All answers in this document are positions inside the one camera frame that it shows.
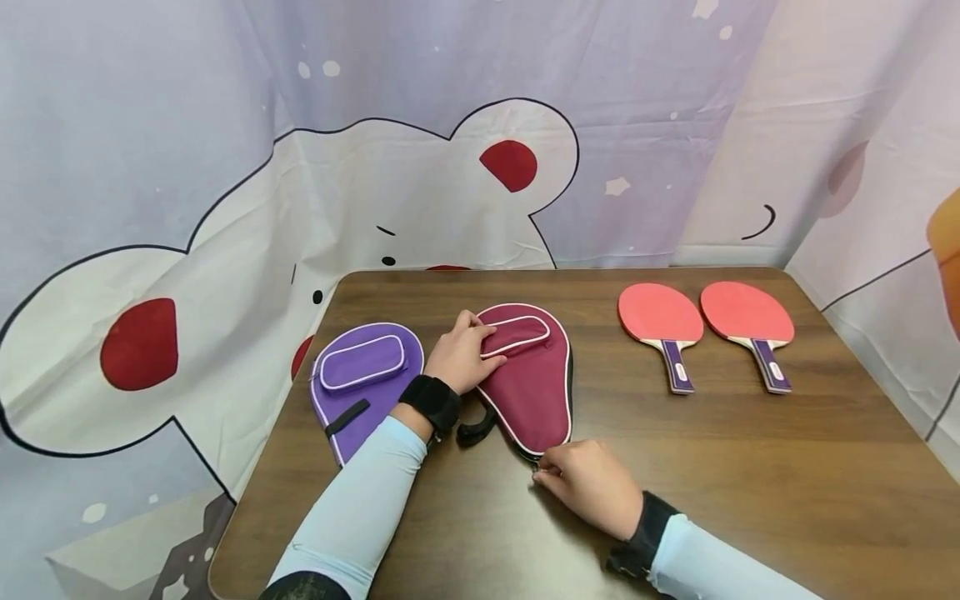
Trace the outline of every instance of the human hand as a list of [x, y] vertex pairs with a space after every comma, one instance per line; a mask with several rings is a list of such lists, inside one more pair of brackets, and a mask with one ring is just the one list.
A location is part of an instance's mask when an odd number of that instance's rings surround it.
[[583, 440], [548, 449], [534, 481], [601, 531], [621, 541], [634, 536], [643, 494], [603, 442]]
[[480, 358], [480, 343], [495, 331], [470, 311], [461, 311], [453, 329], [437, 340], [423, 374], [440, 379], [459, 395], [469, 392], [507, 362], [506, 356]]

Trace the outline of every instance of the paddle handle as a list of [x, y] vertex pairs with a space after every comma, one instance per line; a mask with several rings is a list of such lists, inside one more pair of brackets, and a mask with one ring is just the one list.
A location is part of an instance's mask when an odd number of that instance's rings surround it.
[[693, 394], [693, 383], [686, 374], [684, 360], [680, 355], [680, 344], [675, 340], [663, 340], [663, 359], [670, 374], [670, 391], [674, 394]]
[[750, 344], [754, 349], [754, 358], [763, 373], [763, 382], [767, 386], [767, 392], [771, 394], [789, 394], [793, 392], [790, 387], [790, 381], [783, 374], [783, 369], [774, 358], [774, 351], [770, 348], [770, 343], [766, 340], [751, 338]]

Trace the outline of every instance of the brown tabletop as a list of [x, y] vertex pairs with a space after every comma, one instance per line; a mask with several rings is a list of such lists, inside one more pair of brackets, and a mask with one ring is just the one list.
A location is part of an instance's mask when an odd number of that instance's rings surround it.
[[[697, 392], [672, 396], [653, 348], [621, 329], [616, 299], [658, 281], [692, 300], [735, 279], [797, 327], [777, 350], [790, 396], [764, 391], [750, 352], [707, 331], [684, 353]], [[955, 598], [960, 487], [793, 279], [769, 268], [380, 272], [337, 288], [304, 365], [360, 324], [410, 327], [429, 352], [463, 308], [542, 306], [574, 355], [573, 438], [606, 440], [643, 487], [825, 598]], [[300, 370], [210, 568], [220, 598], [264, 588], [337, 467]], [[475, 398], [465, 419], [478, 418]], [[602, 568], [612, 545], [551, 497], [499, 435], [452, 440], [423, 465], [372, 598], [643, 598]]]

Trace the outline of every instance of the white piping trim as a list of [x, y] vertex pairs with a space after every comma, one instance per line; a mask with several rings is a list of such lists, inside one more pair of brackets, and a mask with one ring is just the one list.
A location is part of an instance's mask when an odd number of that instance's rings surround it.
[[[564, 335], [564, 339], [566, 340], [566, 359], [564, 360], [564, 408], [566, 408], [566, 438], [564, 439], [564, 444], [566, 444], [567, 442], [570, 441], [570, 438], [573, 436], [573, 418], [570, 416], [570, 397], [569, 397], [570, 390], [567, 389], [567, 383], [570, 380], [569, 373], [567, 372], [567, 370], [569, 370], [570, 368], [570, 350], [571, 350], [570, 338], [566, 336], [566, 331], [564, 330], [564, 326], [560, 323], [559, 319], [557, 319], [552, 314], [550, 314], [549, 311], [544, 310], [539, 306], [534, 306], [533, 304], [526, 304], [524, 302], [506, 302], [503, 304], [498, 304], [497, 306], [491, 306], [490, 308], [484, 309], [483, 311], [477, 314], [477, 317], [479, 318], [485, 312], [494, 310], [494, 308], [499, 308], [501, 306], [526, 306], [527, 308], [534, 308], [536, 310], [544, 312], [550, 315], [550, 318], [557, 323], [557, 326], [560, 328], [561, 333]], [[535, 452], [520, 442], [520, 440], [517, 438], [516, 434], [514, 433], [514, 430], [511, 429], [510, 424], [503, 419], [503, 414], [500, 412], [500, 409], [496, 407], [496, 403], [494, 403], [493, 400], [491, 400], [490, 396], [488, 396], [487, 393], [483, 391], [482, 383], [477, 386], [477, 392], [479, 392], [487, 400], [488, 404], [490, 404], [490, 406], [493, 407], [493, 410], [496, 411], [496, 414], [500, 417], [500, 424], [502, 424], [504, 427], [507, 428], [507, 431], [510, 433], [510, 439], [513, 440], [516, 445], [520, 446], [520, 448], [522, 448], [523, 451], [529, 454], [530, 456], [543, 456], [542, 452]]]
[[[368, 346], [375, 342], [379, 342], [380, 340], [390, 340], [390, 339], [396, 340], [396, 344], [400, 346], [400, 361], [398, 363], [396, 363], [395, 365], [393, 365], [388, 369], [384, 369], [383, 371], [380, 371], [380, 372], [371, 373], [364, 377], [360, 377], [359, 379], [353, 379], [352, 381], [348, 381], [343, 385], [329, 385], [328, 383], [326, 383], [326, 379], [324, 379], [324, 365], [326, 365], [326, 361], [328, 358], [336, 354], [343, 354], [344, 352], [350, 352], [351, 350], [356, 350], [357, 348]], [[343, 390], [344, 388], [348, 388], [358, 383], [362, 383], [364, 381], [367, 381], [368, 379], [373, 379], [374, 377], [379, 377], [380, 375], [386, 374], [388, 372], [395, 372], [397, 369], [403, 366], [403, 361], [405, 361], [406, 359], [407, 359], [407, 356], [406, 356], [406, 353], [403, 351], [403, 342], [400, 341], [400, 338], [398, 338], [395, 335], [382, 335], [368, 342], [364, 342], [363, 344], [357, 344], [356, 346], [351, 346], [349, 348], [337, 350], [336, 352], [330, 352], [327, 356], [324, 357], [324, 360], [322, 360], [320, 363], [320, 384], [330, 391]]]
[[[340, 338], [344, 337], [344, 336], [347, 335], [348, 333], [352, 333], [353, 331], [356, 331], [357, 329], [363, 329], [363, 328], [365, 328], [365, 327], [374, 327], [374, 326], [376, 326], [376, 325], [392, 325], [392, 326], [394, 326], [394, 327], [399, 327], [399, 328], [403, 329], [404, 331], [409, 332], [410, 335], [414, 336], [414, 339], [417, 340], [417, 348], [420, 349], [420, 373], [423, 373], [423, 365], [424, 365], [424, 363], [426, 362], [426, 361], [423, 359], [423, 344], [420, 342], [420, 338], [417, 337], [417, 334], [416, 334], [416, 333], [414, 333], [413, 331], [411, 331], [409, 327], [405, 327], [405, 326], [403, 326], [403, 325], [401, 325], [401, 324], [399, 324], [399, 323], [387, 323], [387, 322], [368, 323], [368, 324], [365, 324], [365, 325], [360, 325], [360, 326], [358, 326], [358, 327], [354, 327], [353, 329], [348, 329], [347, 331], [344, 331], [343, 333], [341, 333], [340, 335], [338, 335], [337, 337], [335, 337], [332, 342], [330, 342], [329, 344], [327, 344], [326, 346], [324, 346], [324, 350], [326, 350], [327, 348], [330, 348], [331, 346], [333, 346], [334, 344], [336, 344], [336, 343], [340, 340]], [[320, 355], [323, 355], [324, 350], [320, 350]], [[320, 362], [320, 355], [318, 355], [318, 356], [317, 356], [317, 360], [315, 360], [315, 361], [313, 362], [313, 369], [312, 369], [311, 372], [310, 372], [311, 379], [312, 379], [313, 377], [316, 377], [316, 376], [317, 376], [317, 368], [319, 367], [318, 363]], [[320, 405], [320, 402], [317, 400], [317, 394], [313, 391], [313, 383], [312, 383], [312, 382], [310, 383], [310, 396], [313, 398], [313, 407], [314, 407], [314, 409], [315, 409], [318, 413], [320, 413], [320, 423], [322, 423], [323, 426], [324, 426], [324, 429], [326, 429], [327, 427], [330, 426], [330, 419], [327, 418], [326, 413], [324, 413], [324, 408]], [[339, 463], [340, 466], [342, 467], [343, 465], [345, 465], [345, 464], [347, 463], [347, 461], [344, 460], [344, 454], [343, 454], [343, 452], [340, 451], [340, 446], [337, 444], [337, 434], [333, 434], [333, 435], [330, 436], [330, 445], [333, 446], [333, 453], [337, 455], [337, 463]]]
[[524, 319], [535, 319], [535, 320], [539, 321], [540, 324], [543, 325], [543, 328], [546, 329], [546, 333], [544, 333], [543, 335], [541, 335], [541, 336], [539, 336], [539, 337], [531, 338], [531, 339], [529, 339], [529, 340], [520, 340], [519, 342], [513, 342], [512, 344], [508, 344], [507, 346], [504, 346], [503, 348], [497, 348], [496, 350], [491, 350], [491, 351], [489, 351], [489, 352], [481, 352], [481, 353], [480, 353], [480, 358], [490, 358], [491, 356], [494, 356], [494, 355], [496, 355], [496, 354], [499, 354], [500, 352], [506, 352], [507, 350], [509, 350], [509, 349], [511, 349], [511, 348], [516, 348], [516, 347], [518, 347], [518, 346], [523, 346], [523, 345], [525, 345], [525, 344], [534, 344], [535, 342], [540, 342], [540, 341], [545, 340], [545, 339], [547, 339], [548, 337], [550, 337], [550, 326], [549, 326], [548, 324], [546, 324], [546, 322], [545, 322], [543, 319], [541, 319], [540, 317], [535, 317], [534, 315], [524, 315], [524, 316], [522, 316], [522, 317], [513, 317], [512, 319], [507, 319], [506, 321], [501, 321], [501, 322], [499, 322], [499, 323], [491, 323], [491, 324], [489, 324], [489, 325], [490, 325], [491, 327], [497, 327], [497, 326], [500, 326], [500, 325], [503, 325], [503, 324], [507, 324], [507, 323], [513, 323], [513, 322], [516, 322], [516, 321], [523, 321]]

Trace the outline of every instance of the curtain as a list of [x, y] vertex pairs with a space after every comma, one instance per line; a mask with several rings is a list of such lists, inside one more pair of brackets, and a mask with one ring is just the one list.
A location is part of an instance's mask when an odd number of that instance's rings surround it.
[[786, 265], [956, 468], [958, 22], [936, 0], [0, 1], [0, 586], [208, 597], [357, 270]]

